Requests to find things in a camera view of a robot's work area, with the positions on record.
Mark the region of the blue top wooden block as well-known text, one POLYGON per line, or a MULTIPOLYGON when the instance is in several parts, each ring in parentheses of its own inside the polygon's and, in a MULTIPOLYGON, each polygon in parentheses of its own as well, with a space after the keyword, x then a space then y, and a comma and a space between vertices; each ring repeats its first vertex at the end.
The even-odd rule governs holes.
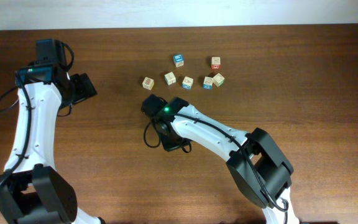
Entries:
POLYGON ((176 67, 184 66, 184 58, 182 54, 174 55, 173 61, 176 67))

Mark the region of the wooden block blue front centre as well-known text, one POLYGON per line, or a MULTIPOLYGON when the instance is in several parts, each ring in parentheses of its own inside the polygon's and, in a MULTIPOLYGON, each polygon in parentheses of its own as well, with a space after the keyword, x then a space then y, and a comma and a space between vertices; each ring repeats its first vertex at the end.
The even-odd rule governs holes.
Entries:
POLYGON ((192 79, 192 78, 186 76, 186 77, 183 79, 181 85, 182 85, 182 87, 183 87, 184 89, 190 90, 191 87, 192 87, 192 85, 193 85, 193 82, 194 82, 194 79, 192 79))

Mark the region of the wooden block blue front right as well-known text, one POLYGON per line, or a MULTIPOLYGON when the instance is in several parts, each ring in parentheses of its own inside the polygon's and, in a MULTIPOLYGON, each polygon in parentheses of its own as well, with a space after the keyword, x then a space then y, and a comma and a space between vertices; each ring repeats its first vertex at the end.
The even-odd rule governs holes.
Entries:
POLYGON ((207 90, 211 90, 213 88, 213 78, 205 77, 203 81, 203 88, 207 90))

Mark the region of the plain wooden block far left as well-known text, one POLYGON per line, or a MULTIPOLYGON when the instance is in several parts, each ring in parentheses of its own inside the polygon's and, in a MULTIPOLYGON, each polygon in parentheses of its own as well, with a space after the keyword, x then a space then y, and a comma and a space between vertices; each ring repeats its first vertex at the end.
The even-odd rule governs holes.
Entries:
POLYGON ((144 81, 142 82, 142 86, 147 90, 152 90, 154 84, 155 84, 154 80, 149 77, 145 77, 144 81))

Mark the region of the red side wooden block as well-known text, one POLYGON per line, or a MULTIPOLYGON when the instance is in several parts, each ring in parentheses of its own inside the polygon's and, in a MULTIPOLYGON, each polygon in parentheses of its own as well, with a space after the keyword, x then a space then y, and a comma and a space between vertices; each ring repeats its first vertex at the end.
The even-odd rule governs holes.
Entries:
POLYGON ((212 57, 211 58, 211 68, 212 69, 220 69, 221 68, 221 58, 220 57, 212 57))

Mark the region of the wooden block blue left side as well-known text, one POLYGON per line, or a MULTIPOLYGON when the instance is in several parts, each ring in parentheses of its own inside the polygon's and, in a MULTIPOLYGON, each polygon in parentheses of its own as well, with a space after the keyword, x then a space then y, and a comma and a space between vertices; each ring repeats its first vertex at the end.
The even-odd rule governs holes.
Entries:
POLYGON ((165 79, 165 82, 167 83, 167 85, 174 84, 177 80, 176 76, 174 75, 173 72, 166 73, 164 75, 164 79, 165 79))

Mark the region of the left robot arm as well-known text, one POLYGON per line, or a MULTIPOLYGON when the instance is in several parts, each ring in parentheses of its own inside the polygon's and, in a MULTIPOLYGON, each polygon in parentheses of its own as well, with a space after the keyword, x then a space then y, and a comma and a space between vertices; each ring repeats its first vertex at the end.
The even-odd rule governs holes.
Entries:
POLYGON ((60 40, 36 42, 37 58, 15 71, 19 108, 14 144, 0 175, 0 213, 7 223, 94 223, 101 217, 79 208, 74 188, 54 161, 60 110, 96 96, 87 74, 69 75, 75 54, 60 40))

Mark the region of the wooden block green edge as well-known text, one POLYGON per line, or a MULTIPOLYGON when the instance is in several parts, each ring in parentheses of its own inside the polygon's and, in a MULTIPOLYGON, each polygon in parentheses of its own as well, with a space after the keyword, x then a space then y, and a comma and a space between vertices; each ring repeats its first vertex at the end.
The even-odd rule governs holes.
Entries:
POLYGON ((215 76, 213 77, 213 83, 219 87, 221 86, 225 81, 225 78, 220 74, 220 73, 217 73, 215 74, 215 76))

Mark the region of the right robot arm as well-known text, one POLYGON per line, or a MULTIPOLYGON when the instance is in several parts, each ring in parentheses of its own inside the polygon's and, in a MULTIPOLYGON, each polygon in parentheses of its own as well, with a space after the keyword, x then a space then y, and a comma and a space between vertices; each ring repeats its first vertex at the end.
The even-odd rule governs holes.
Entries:
POLYGON ((267 223, 300 222, 290 199, 293 166, 269 133, 231 128, 179 97, 166 101, 151 94, 140 110, 165 151, 189 153, 197 142, 222 158, 239 191, 262 209, 267 223))

